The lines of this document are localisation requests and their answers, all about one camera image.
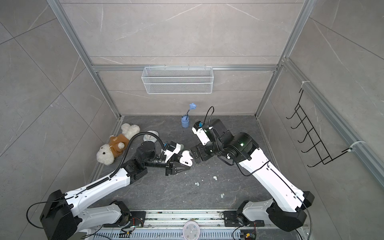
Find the metal beam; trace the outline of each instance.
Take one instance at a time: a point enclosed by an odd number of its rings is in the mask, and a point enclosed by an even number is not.
[[[89,58],[89,55],[85,51],[85,48],[81,44],[79,37],[77,36],[76,32],[74,31],[71,22],[69,21],[67,15],[65,14],[65,11],[63,7],[61,6],[60,2],[58,0],[47,0],[48,4],[50,5],[52,11],[55,13],[57,19],[59,20],[60,24],[62,25],[65,33],[67,34],[68,38],[70,39],[71,43],[73,44],[74,48],[76,49],[77,53],[79,54],[81,60],[83,61],[85,67],[91,74],[91,77],[95,81],[96,85],[100,89],[101,93],[103,94],[105,100],[107,101],[109,107],[111,108],[113,114],[116,118],[119,118],[121,115],[115,105],[115,103],[112,100],[111,95],[109,94],[108,89],[105,87],[103,81],[101,80],[100,76],[97,75],[97,73],[92,68],[92,62]]]
[[[354,142],[363,140],[289,58],[283,58],[282,62],[284,67],[289,70],[300,84],[305,82],[302,88],[347,145],[350,146]],[[384,162],[366,143],[356,144],[353,147],[353,152],[381,187],[384,188]]]
[[[277,65],[93,65],[94,71],[143,71],[145,67],[212,67],[215,71],[276,71]]]
[[[300,33],[303,30],[304,25],[307,22],[315,4],[316,4],[316,1],[317,0],[306,0],[303,3],[303,7],[301,9],[299,17],[296,20],[295,26],[293,27],[291,35],[289,36],[287,44],[285,45],[283,53],[279,59],[278,66],[281,66],[281,61],[283,58],[289,57],[289,55],[291,54],[292,49],[295,46],[295,43],[297,42],[297,39],[299,38]],[[256,109],[256,112],[255,112],[256,118],[260,117],[260,114],[262,113],[264,106],[265,106],[269,96],[271,95],[271,92],[272,92],[272,90],[273,90],[273,88],[277,82],[277,79],[280,75],[281,69],[282,68],[279,67],[277,69],[277,72],[275,72],[272,75],[271,80],[269,81],[268,86],[267,86],[266,90],[264,91],[264,94],[263,94],[263,97],[259,103],[259,106]]]

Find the metal hook rack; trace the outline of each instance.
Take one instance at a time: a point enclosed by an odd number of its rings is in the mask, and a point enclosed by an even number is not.
[[[301,124],[303,124],[303,126],[304,126],[304,128],[305,128],[305,131],[307,132],[307,133],[305,134],[304,139],[303,139],[301,142],[300,142],[299,140],[297,140],[297,141],[298,141],[299,143],[303,143],[303,142],[305,141],[305,139],[307,138],[307,136],[309,136],[310,139],[311,139],[311,142],[312,142],[312,144],[313,144],[313,146],[312,146],[310,149],[308,149],[308,150],[305,151],[305,152],[303,152],[303,151],[301,151],[301,152],[306,153],[306,152],[309,152],[311,149],[315,148],[315,149],[316,149],[316,152],[317,152],[317,155],[318,155],[319,158],[321,159],[321,160],[320,160],[318,163],[316,163],[315,165],[313,165],[313,166],[309,166],[309,165],[307,165],[307,166],[308,166],[308,167],[315,167],[315,166],[317,166],[317,165],[320,164],[320,163],[322,163],[323,165],[325,165],[325,164],[328,164],[328,163],[332,162],[332,161],[335,160],[336,158],[338,158],[338,157],[340,157],[340,156],[346,154],[347,152],[349,152],[348,150],[351,150],[351,149],[352,149],[351,147],[349,147],[349,148],[347,148],[347,149],[341,151],[341,154],[340,154],[339,156],[337,156],[337,157],[331,157],[331,155],[330,155],[329,152],[328,152],[328,149],[326,148],[326,146],[324,145],[323,141],[321,140],[321,138],[320,138],[319,134],[317,133],[315,127],[313,126],[311,120],[309,119],[309,117],[308,117],[307,114],[305,113],[304,109],[303,109],[303,108],[301,107],[301,105],[300,105],[300,100],[301,100],[301,97],[302,97],[302,95],[303,95],[303,89],[302,89],[302,88],[300,89],[299,93],[301,93],[301,94],[300,94],[299,101],[297,102],[297,105],[296,105],[296,107],[295,107],[295,112],[293,113],[293,115],[292,115],[290,118],[287,118],[287,117],[286,117],[286,119],[291,119],[291,118],[293,118],[293,116],[294,116],[295,114],[297,114],[297,116],[298,116],[299,119],[300,119],[300,123],[299,123],[296,127],[291,127],[291,128],[292,128],[292,129],[296,129],[296,128],[298,128]],[[303,113],[304,113],[304,115],[305,115],[304,118],[301,118],[300,115],[298,114],[297,111],[298,111],[299,109],[301,109],[301,110],[303,111]],[[310,125],[311,125],[311,128],[310,128],[309,130],[308,130],[308,128],[307,128],[307,127],[305,126],[305,124],[304,124],[304,119],[307,119],[307,120],[309,121]],[[311,131],[314,131],[314,132],[316,133],[316,135],[317,135],[317,137],[320,139],[320,141],[318,141],[317,143],[315,143],[315,142],[313,141],[313,139],[312,139],[312,137],[311,137],[311,135],[310,135],[310,132],[311,132]],[[328,154],[325,158],[322,158],[322,157],[320,156],[320,153],[319,153],[319,151],[318,151],[317,148],[316,148],[316,145],[318,145],[319,143],[321,143],[321,144],[323,145],[325,151],[326,151],[327,154]]]

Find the white plush dog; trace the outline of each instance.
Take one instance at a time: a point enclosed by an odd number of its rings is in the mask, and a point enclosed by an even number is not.
[[[129,140],[137,133],[140,132],[140,128],[137,125],[129,125],[124,123],[121,125],[122,135],[124,136],[110,136],[110,141],[108,144],[104,144],[100,147],[100,150],[96,154],[96,159],[98,162],[105,165],[111,165],[115,160],[115,157],[121,155],[123,150],[127,147]]]

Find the white fluffy fur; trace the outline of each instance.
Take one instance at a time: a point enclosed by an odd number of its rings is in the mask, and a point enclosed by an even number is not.
[[[121,125],[122,134],[130,140],[135,134],[140,132],[140,128],[138,125],[129,125],[128,123],[124,123]],[[120,142],[118,144],[120,149],[124,148],[124,143]],[[111,165],[115,158],[113,157],[112,151],[109,149],[109,144],[104,144],[101,146],[100,150],[96,154],[96,159],[98,162]]]
[[[128,123],[124,123],[121,125],[121,131],[123,135],[130,140],[135,134],[140,132],[140,128],[138,125],[129,125]]]
[[[104,144],[100,147],[100,150],[96,154],[96,159],[98,162],[105,165],[111,165],[115,158],[113,157],[112,151],[109,149],[109,144]]]

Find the white wire mesh basket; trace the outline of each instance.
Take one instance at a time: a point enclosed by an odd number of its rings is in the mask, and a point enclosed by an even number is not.
[[[212,67],[146,67],[141,76],[148,94],[212,93]]]

